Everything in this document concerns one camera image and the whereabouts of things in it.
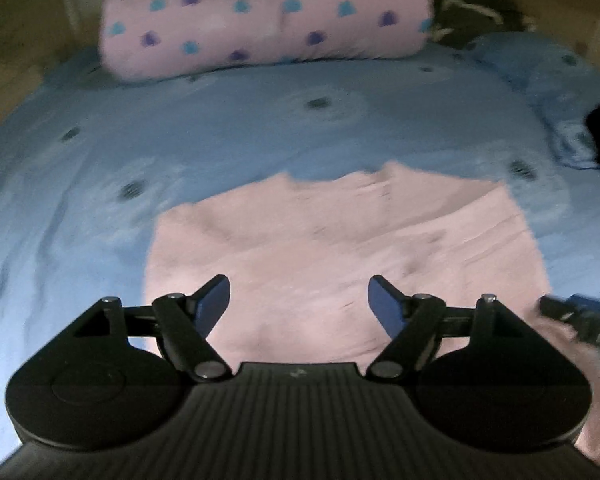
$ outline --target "bed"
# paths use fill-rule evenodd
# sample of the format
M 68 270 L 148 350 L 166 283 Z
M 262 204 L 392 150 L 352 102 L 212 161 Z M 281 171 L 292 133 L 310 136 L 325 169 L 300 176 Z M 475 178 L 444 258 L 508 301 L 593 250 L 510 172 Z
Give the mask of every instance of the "bed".
M 528 52 L 564 56 L 521 35 Z M 397 160 L 503 178 L 554 293 L 600 298 L 600 171 L 558 166 L 528 97 L 475 52 L 428 44 L 401 60 L 119 84 L 88 48 L 52 72 L 0 129 L 0 461 L 18 445 L 10 375 L 98 298 L 142 304 L 155 218 L 282 171 L 333 180 Z

